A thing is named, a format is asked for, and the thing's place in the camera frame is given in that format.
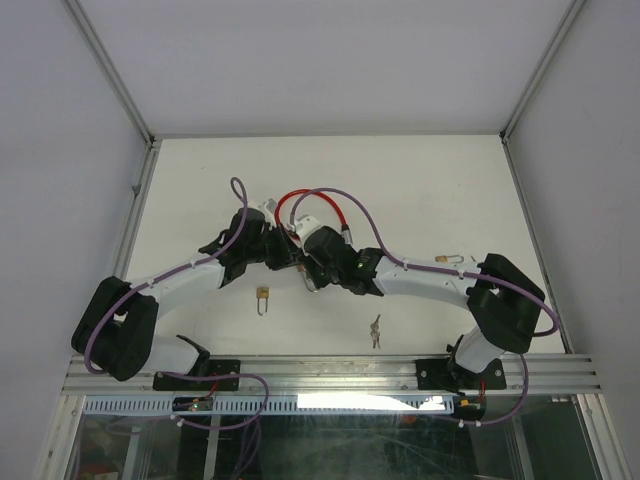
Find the red cable lock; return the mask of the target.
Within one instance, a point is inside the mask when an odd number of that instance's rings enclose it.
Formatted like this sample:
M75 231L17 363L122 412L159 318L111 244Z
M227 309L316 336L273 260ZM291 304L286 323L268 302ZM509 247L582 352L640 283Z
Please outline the red cable lock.
M278 225L287 225L288 214L292 210L294 203L306 194L307 191L308 188L294 189L279 198L274 212L274 218ZM328 214L331 212L333 219L330 221L330 224L337 228L347 244L353 244L351 228L342 208L335 199L326 193L320 192L308 196L307 200L309 200L310 206L312 207L312 213Z

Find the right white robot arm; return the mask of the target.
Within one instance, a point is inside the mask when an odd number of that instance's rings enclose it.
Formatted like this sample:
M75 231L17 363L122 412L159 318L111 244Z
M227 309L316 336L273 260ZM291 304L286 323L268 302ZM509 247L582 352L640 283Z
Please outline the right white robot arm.
M534 337L544 293L513 263L489 254L451 274L434 262L411 268L380 248L359 251L328 226L300 236L302 251L327 282L356 295L401 295L441 301L468 311L471 331L448 347L449 357L434 377L449 390L473 389L504 353L525 354Z

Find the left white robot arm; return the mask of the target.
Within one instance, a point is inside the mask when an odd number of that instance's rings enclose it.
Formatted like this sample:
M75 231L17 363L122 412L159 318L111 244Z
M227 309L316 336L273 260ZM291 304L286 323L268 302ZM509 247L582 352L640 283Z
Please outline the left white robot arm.
M177 307L221 289L248 266L277 271L296 265L301 250L281 226L254 208L240 209L229 227L186 263L140 283L116 276L102 280L72 337L87 368L126 381L140 372L174 372L188 388L209 377L209 352L185 336L165 337L156 324Z

